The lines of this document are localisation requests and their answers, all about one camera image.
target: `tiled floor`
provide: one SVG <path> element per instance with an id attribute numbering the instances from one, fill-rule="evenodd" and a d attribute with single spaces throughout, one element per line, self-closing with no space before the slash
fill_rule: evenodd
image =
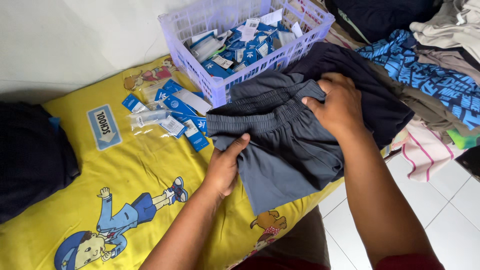
<path id="1" fill-rule="evenodd" d="M 480 183 L 455 161 L 428 183 L 407 179 L 410 165 L 401 156 L 387 166 L 445 269 L 480 269 Z M 332 269 L 372 269 L 348 208 L 345 184 L 319 206 Z"/>

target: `blue cap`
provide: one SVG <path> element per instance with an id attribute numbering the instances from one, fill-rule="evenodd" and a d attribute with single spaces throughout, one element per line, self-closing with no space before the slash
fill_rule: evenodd
<path id="1" fill-rule="evenodd" d="M 78 245 L 80 240 L 87 231 L 77 232 L 70 235 L 61 243 L 57 252 L 55 253 L 55 269 L 57 270 L 74 270 L 75 256 L 77 255 Z"/>

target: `pocket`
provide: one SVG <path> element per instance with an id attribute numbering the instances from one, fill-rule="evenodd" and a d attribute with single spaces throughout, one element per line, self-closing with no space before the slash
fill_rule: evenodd
<path id="1" fill-rule="evenodd" d="M 333 172 L 338 173 L 343 169 L 343 154 L 339 145 L 320 143 L 294 136 L 292 138 L 306 153 Z"/>

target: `gray shorts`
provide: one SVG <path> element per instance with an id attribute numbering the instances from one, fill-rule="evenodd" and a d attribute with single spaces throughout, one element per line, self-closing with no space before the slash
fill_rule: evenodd
<path id="1" fill-rule="evenodd" d="M 251 135 L 237 161 L 254 215 L 320 191 L 343 176 L 340 146 L 301 102 L 305 96 L 324 100 L 325 93 L 313 80 L 278 88 L 275 79 L 238 84 L 235 91 L 246 87 L 249 95 L 260 94 L 206 116 L 208 134 L 222 151 L 243 133 Z"/>

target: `cartoon boy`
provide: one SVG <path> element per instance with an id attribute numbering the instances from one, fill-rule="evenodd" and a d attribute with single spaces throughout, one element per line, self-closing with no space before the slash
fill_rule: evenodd
<path id="1" fill-rule="evenodd" d="M 152 70 L 146 71 L 145 73 L 140 73 L 138 75 L 133 75 L 126 77 L 123 82 L 123 87 L 130 91 L 135 91 L 138 86 L 141 86 L 144 81 L 158 83 L 162 79 L 170 78 L 172 72 L 178 71 L 177 67 L 173 65 L 172 58 L 167 58 L 163 60 L 161 67 L 156 67 Z"/>
<path id="2" fill-rule="evenodd" d="M 151 221 L 165 205 L 172 205 L 176 201 L 186 202 L 188 199 L 181 177 L 177 177 L 172 187 L 164 190 L 162 195 L 152 198 L 149 193 L 142 193 L 133 203 L 126 203 L 113 216 L 110 189 L 102 188 L 97 196 L 102 198 L 102 211 L 96 226 L 98 233 L 82 231 L 65 239 L 55 254 L 54 264 L 57 270 L 75 270 L 98 258 L 102 258 L 102 261 L 115 258 L 127 246 L 124 232 Z M 108 251 L 105 244 L 115 247 Z"/>

